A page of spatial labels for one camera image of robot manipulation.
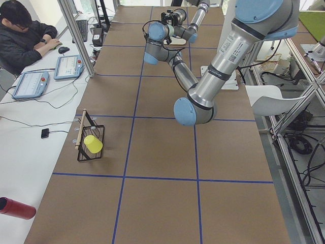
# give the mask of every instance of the black shirt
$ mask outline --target black shirt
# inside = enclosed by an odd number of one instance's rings
[[[42,58],[33,47],[40,42],[43,35],[48,34],[52,38],[57,35],[55,27],[36,20],[25,33],[12,30],[1,21],[2,18],[0,18],[0,63],[4,69],[15,75]]]

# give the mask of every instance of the yellow cup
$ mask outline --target yellow cup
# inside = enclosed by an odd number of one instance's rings
[[[103,148],[103,143],[93,135],[86,136],[83,142],[92,154],[98,153]]]

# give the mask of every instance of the green mat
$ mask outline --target green mat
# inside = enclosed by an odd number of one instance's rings
[[[325,36],[325,12],[300,12],[299,19],[318,42]]]

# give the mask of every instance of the keyboard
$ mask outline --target keyboard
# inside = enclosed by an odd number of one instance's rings
[[[76,23],[83,41],[86,42],[88,38],[88,20],[80,19],[76,20]]]

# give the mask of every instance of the glasses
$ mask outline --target glasses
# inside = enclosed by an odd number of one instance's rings
[[[25,29],[28,29],[29,28],[29,26],[22,28],[22,27],[20,27],[20,26],[18,26],[16,24],[15,24],[15,26],[17,26],[18,28],[20,28],[22,31],[24,31]]]

